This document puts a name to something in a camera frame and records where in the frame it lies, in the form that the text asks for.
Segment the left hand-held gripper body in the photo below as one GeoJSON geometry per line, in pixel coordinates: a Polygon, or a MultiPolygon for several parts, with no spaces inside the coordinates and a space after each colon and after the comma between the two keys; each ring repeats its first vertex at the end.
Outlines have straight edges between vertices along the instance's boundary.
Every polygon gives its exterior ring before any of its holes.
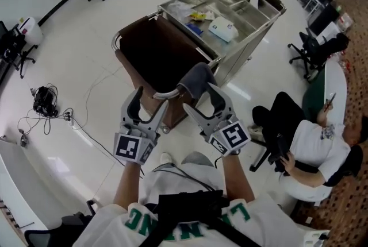
{"type": "Polygon", "coordinates": [[[113,156],[119,161],[144,165],[159,137],[157,131],[122,122],[120,131],[114,135],[113,156]]]}

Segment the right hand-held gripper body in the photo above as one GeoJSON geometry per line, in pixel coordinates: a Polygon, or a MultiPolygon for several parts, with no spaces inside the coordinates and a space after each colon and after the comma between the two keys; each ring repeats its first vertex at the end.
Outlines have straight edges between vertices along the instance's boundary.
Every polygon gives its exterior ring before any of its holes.
{"type": "Polygon", "coordinates": [[[224,120],[217,124],[207,143],[213,146],[222,157],[235,155],[251,141],[250,133],[241,120],[224,120]]]}

